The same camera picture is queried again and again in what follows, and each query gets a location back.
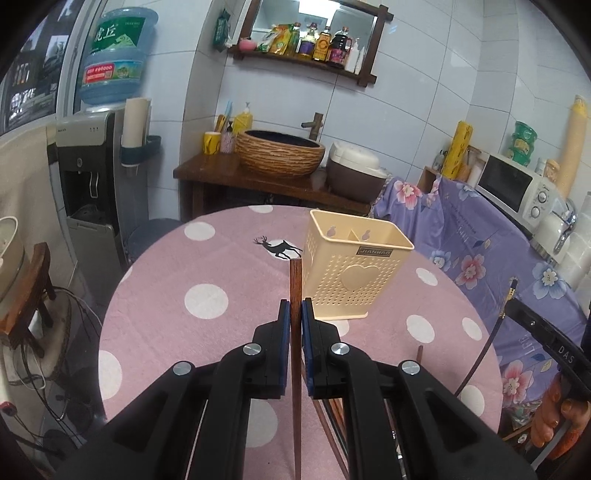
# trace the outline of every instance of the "metal screw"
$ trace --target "metal screw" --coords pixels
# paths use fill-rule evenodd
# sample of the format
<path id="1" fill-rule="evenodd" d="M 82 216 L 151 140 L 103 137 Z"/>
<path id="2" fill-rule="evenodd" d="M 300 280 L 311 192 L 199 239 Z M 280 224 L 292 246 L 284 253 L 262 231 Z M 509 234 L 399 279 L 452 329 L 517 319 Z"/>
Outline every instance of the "metal screw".
<path id="1" fill-rule="evenodd" d="M 330 347 L 330 350 L 335 354 L 335 355 L 347 355 L 347 353 L 349 353 L 349 345 L 347 345 L 346 343 L 343 342 L 339 342 L 339 343 L 334 343 L 332 347 Z"/>
<path id="2" fill-rule="evenodd" d="M 175 375 L 178 375 L 180 377 L 181 375 L 187 375 L 192 368 L 193 367 L 189 362 L 179 362 L 177 364 L 174 364 L 173 372 Z"/>
<path id="3" fill-rule="evenodd" d="M 242 351 L 246 354 L 246 355 L 258 355 L 259 353 L 261 353 L 261 346 L 258 343 L 247 343 L 244 347 L 242 347 Z"/>
<path id="4" fill-rule="evenodd" d="M 416 375 L 421 371 L 421 366 L 412 360 L 406 360 L 402 364 L 402 371 L 408 375 Z"/>

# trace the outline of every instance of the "green label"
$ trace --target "green label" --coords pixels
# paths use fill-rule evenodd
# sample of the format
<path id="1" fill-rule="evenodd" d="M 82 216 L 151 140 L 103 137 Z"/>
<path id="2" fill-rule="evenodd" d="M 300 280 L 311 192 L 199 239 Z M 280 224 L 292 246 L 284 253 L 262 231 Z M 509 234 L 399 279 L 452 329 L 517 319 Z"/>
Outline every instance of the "green label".
<path id="1" fill-rule="evenodd" d="M 137 47 L 144 17 L 119 17 L 99 24 L 91 53 L 107 48 Z"/>

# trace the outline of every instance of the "microwave oven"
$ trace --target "microwave oven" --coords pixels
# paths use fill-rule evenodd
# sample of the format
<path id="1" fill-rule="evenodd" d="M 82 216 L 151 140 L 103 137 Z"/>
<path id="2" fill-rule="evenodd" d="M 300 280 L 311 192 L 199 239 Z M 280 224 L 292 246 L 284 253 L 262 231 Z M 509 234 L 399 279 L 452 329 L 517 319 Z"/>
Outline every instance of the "microwave oven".
<path id="1" fill-rule="evenodd" d="M 558 196 L 549 179 L 498 154 L 489 156 L 476 191 L 530 234 Z"/>

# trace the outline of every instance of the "cable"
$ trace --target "cable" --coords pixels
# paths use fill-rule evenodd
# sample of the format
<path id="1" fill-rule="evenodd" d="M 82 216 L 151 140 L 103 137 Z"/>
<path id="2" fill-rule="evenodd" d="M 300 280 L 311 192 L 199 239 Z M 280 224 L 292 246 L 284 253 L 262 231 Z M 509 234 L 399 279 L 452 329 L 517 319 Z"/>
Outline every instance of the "cable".
<path id="1" fill-rule="evenodd" d="M 503 323 L 503 320 L 505 319 L 505 305 L 510 299 L 513 298 L 516 288 L 517 288 L 517 279 L 514 278 L 513 281 L 511 282 L 511 288 L 509 288 L 509 293 L 507 294 L 505 302 L 503 303 L 503 306 L 501 307 L 501 313 L 499 314 L 499 317 L 496 320 L 495 326 L 492 328 L 492 332 L 489 335 L 488 340 L 484 344 L 484 347 L 482 347 L 480 355 L 478 355 L 476 362 L 474 362 L 474 365 L 472 365 L 472 368 L 470 369 L 470 371 L 466 375 L 466 378 L 464 378 L 464 380 L 462 381 L 460 386 L 457 388 L 456 392 L 454 393 L 454 396 L 457 397 L 460 393 L 462 393 L 462 390 L 464 390 L 464 387 L 466 385 L 468 385 L 468 382 L 470 381 L 470 379 L 472 378 L 472 376 L 474 375 L 474 373 L 476 372 L 476 370 L 480 366 L 480 363 L 482 362 L 482 359 L 484 358 L 484 356 L 488 352 L 488 349 L 491 347 L 492 341 L 495 339 L 496 334 L 499 332 L 499 328 L 501 328 L 501 324 Z"/>
<path id="2" fill-rule="evenodd" d="M 27 371 L 27 375 L 29 376 L 29 379 L 31 379 L 31 371 L 29 370 L 29 364 L 28 364 L 28 361 L 27 361 L 27 356 L 25 354 L 24 343 L 21 343 L 21 356 L 22 356 L 22 363 L 25 365 L 25 370 Z M 57 424 L 60 426 L 60 428 L 62 429 L 62 431 L 64 432 L 64 434 L 68 435 L 68 432 L 66 432 L 66 430 L 64 429 L 64 427 L 65 427 L 65 428 L 67 428 L 70 431 L 70 433 L 73 435 L 73 437 L 76 437 L 76 439 L 78 440 L 78 442 L 81 443 L 80 439 L 78 438 L 78 435 L 68 426 L 67 423 L 62 422 L 59 419 L 59 417 L 57 416 L 57 414 L 49 406 L 49 403 L 47 402 L 47 399 L 43 395 L 41 395 L 39 393 L 39 390 L 37 389 L 37 386 L 35 385 L 35 383 L 32 382 L 32 384 L 33 384 L 33 388 L 35 389 L 35 393 L 39 397 L 39 400 L 41 400 L 41 403 L 43 403 L 43 405 L 45 406 L 46 410 L 50 413 L 50 415 L 53 417 L 53 419 L 57 422 Z"/>

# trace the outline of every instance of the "flower print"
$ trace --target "flower print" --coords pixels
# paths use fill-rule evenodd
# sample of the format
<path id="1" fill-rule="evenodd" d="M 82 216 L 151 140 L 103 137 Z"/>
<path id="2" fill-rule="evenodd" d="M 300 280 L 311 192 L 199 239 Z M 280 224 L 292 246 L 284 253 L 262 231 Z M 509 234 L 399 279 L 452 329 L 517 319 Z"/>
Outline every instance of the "flower print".
<path id="1" fill-rule="evenodd" d="M 466 200 L 468 197 L 478 197 L 478 193 L 469 185 L 465 183 L 456 183 L 460 192 L 457 194 L 461 201 Z"/>
<path id="2" fill-rule="evenodd" d="M 483 263 L 484 257 L 481 254 L 476 255 L 474 258 L 466 255 L 460 265 L 462 271 L 456 278 L 456 285 L 466 284 L 468 290 L 476 287 L 478 280 L 486 275 L 486 268 L 482 265 Z"/>
<path id="3" fill-rule="evenodd" d="M 398 202 L 403 203 L 408 210 L 414 210 L 417 206 L 418 199 L 423 196 L 423 193 L 418 187 L 405 181 L 396 180 L 394 182 L 394 190 L 396 191 Z"/>
<path id="4" fill-rule="evenodd" d="M 443 250 L 434 250 L 429 257 L 429 260 L 437 265 L 437 268 L 440 268 L 444 272 L 449 270 L 449 267 L 452 266 L 452 261 L 450 257 L 452 256 L 451 252 L 444 252 Z"/>
<path id="5" fill-rule="evenodd" d="M 506 366 L 503 378 L 503 408 L 523 402 L 527 389 L 534 383 L 532 370 L 523 371 L 521 360 L 513 360 Z"/>
<path id="6" fill-rule="evenodd" d="M 543 299 L 548 293 L 555 300 L 561 299 L 566 294 L 566 282 L 547 263 L 536 264 L 531 273 L 535 278 L 533 289 L 535 298 L 538 300 Z"/>
<path id="7" fill-rule="evenodd" d="M 441 183 L 441 176 L 437 177 L 433 182 L 433 187 L 431 187 L 431 193 L 427 193 L 427 200 L 426 204 L 430 207 L 437 197 L 439 196 L 439 184 Z"/>

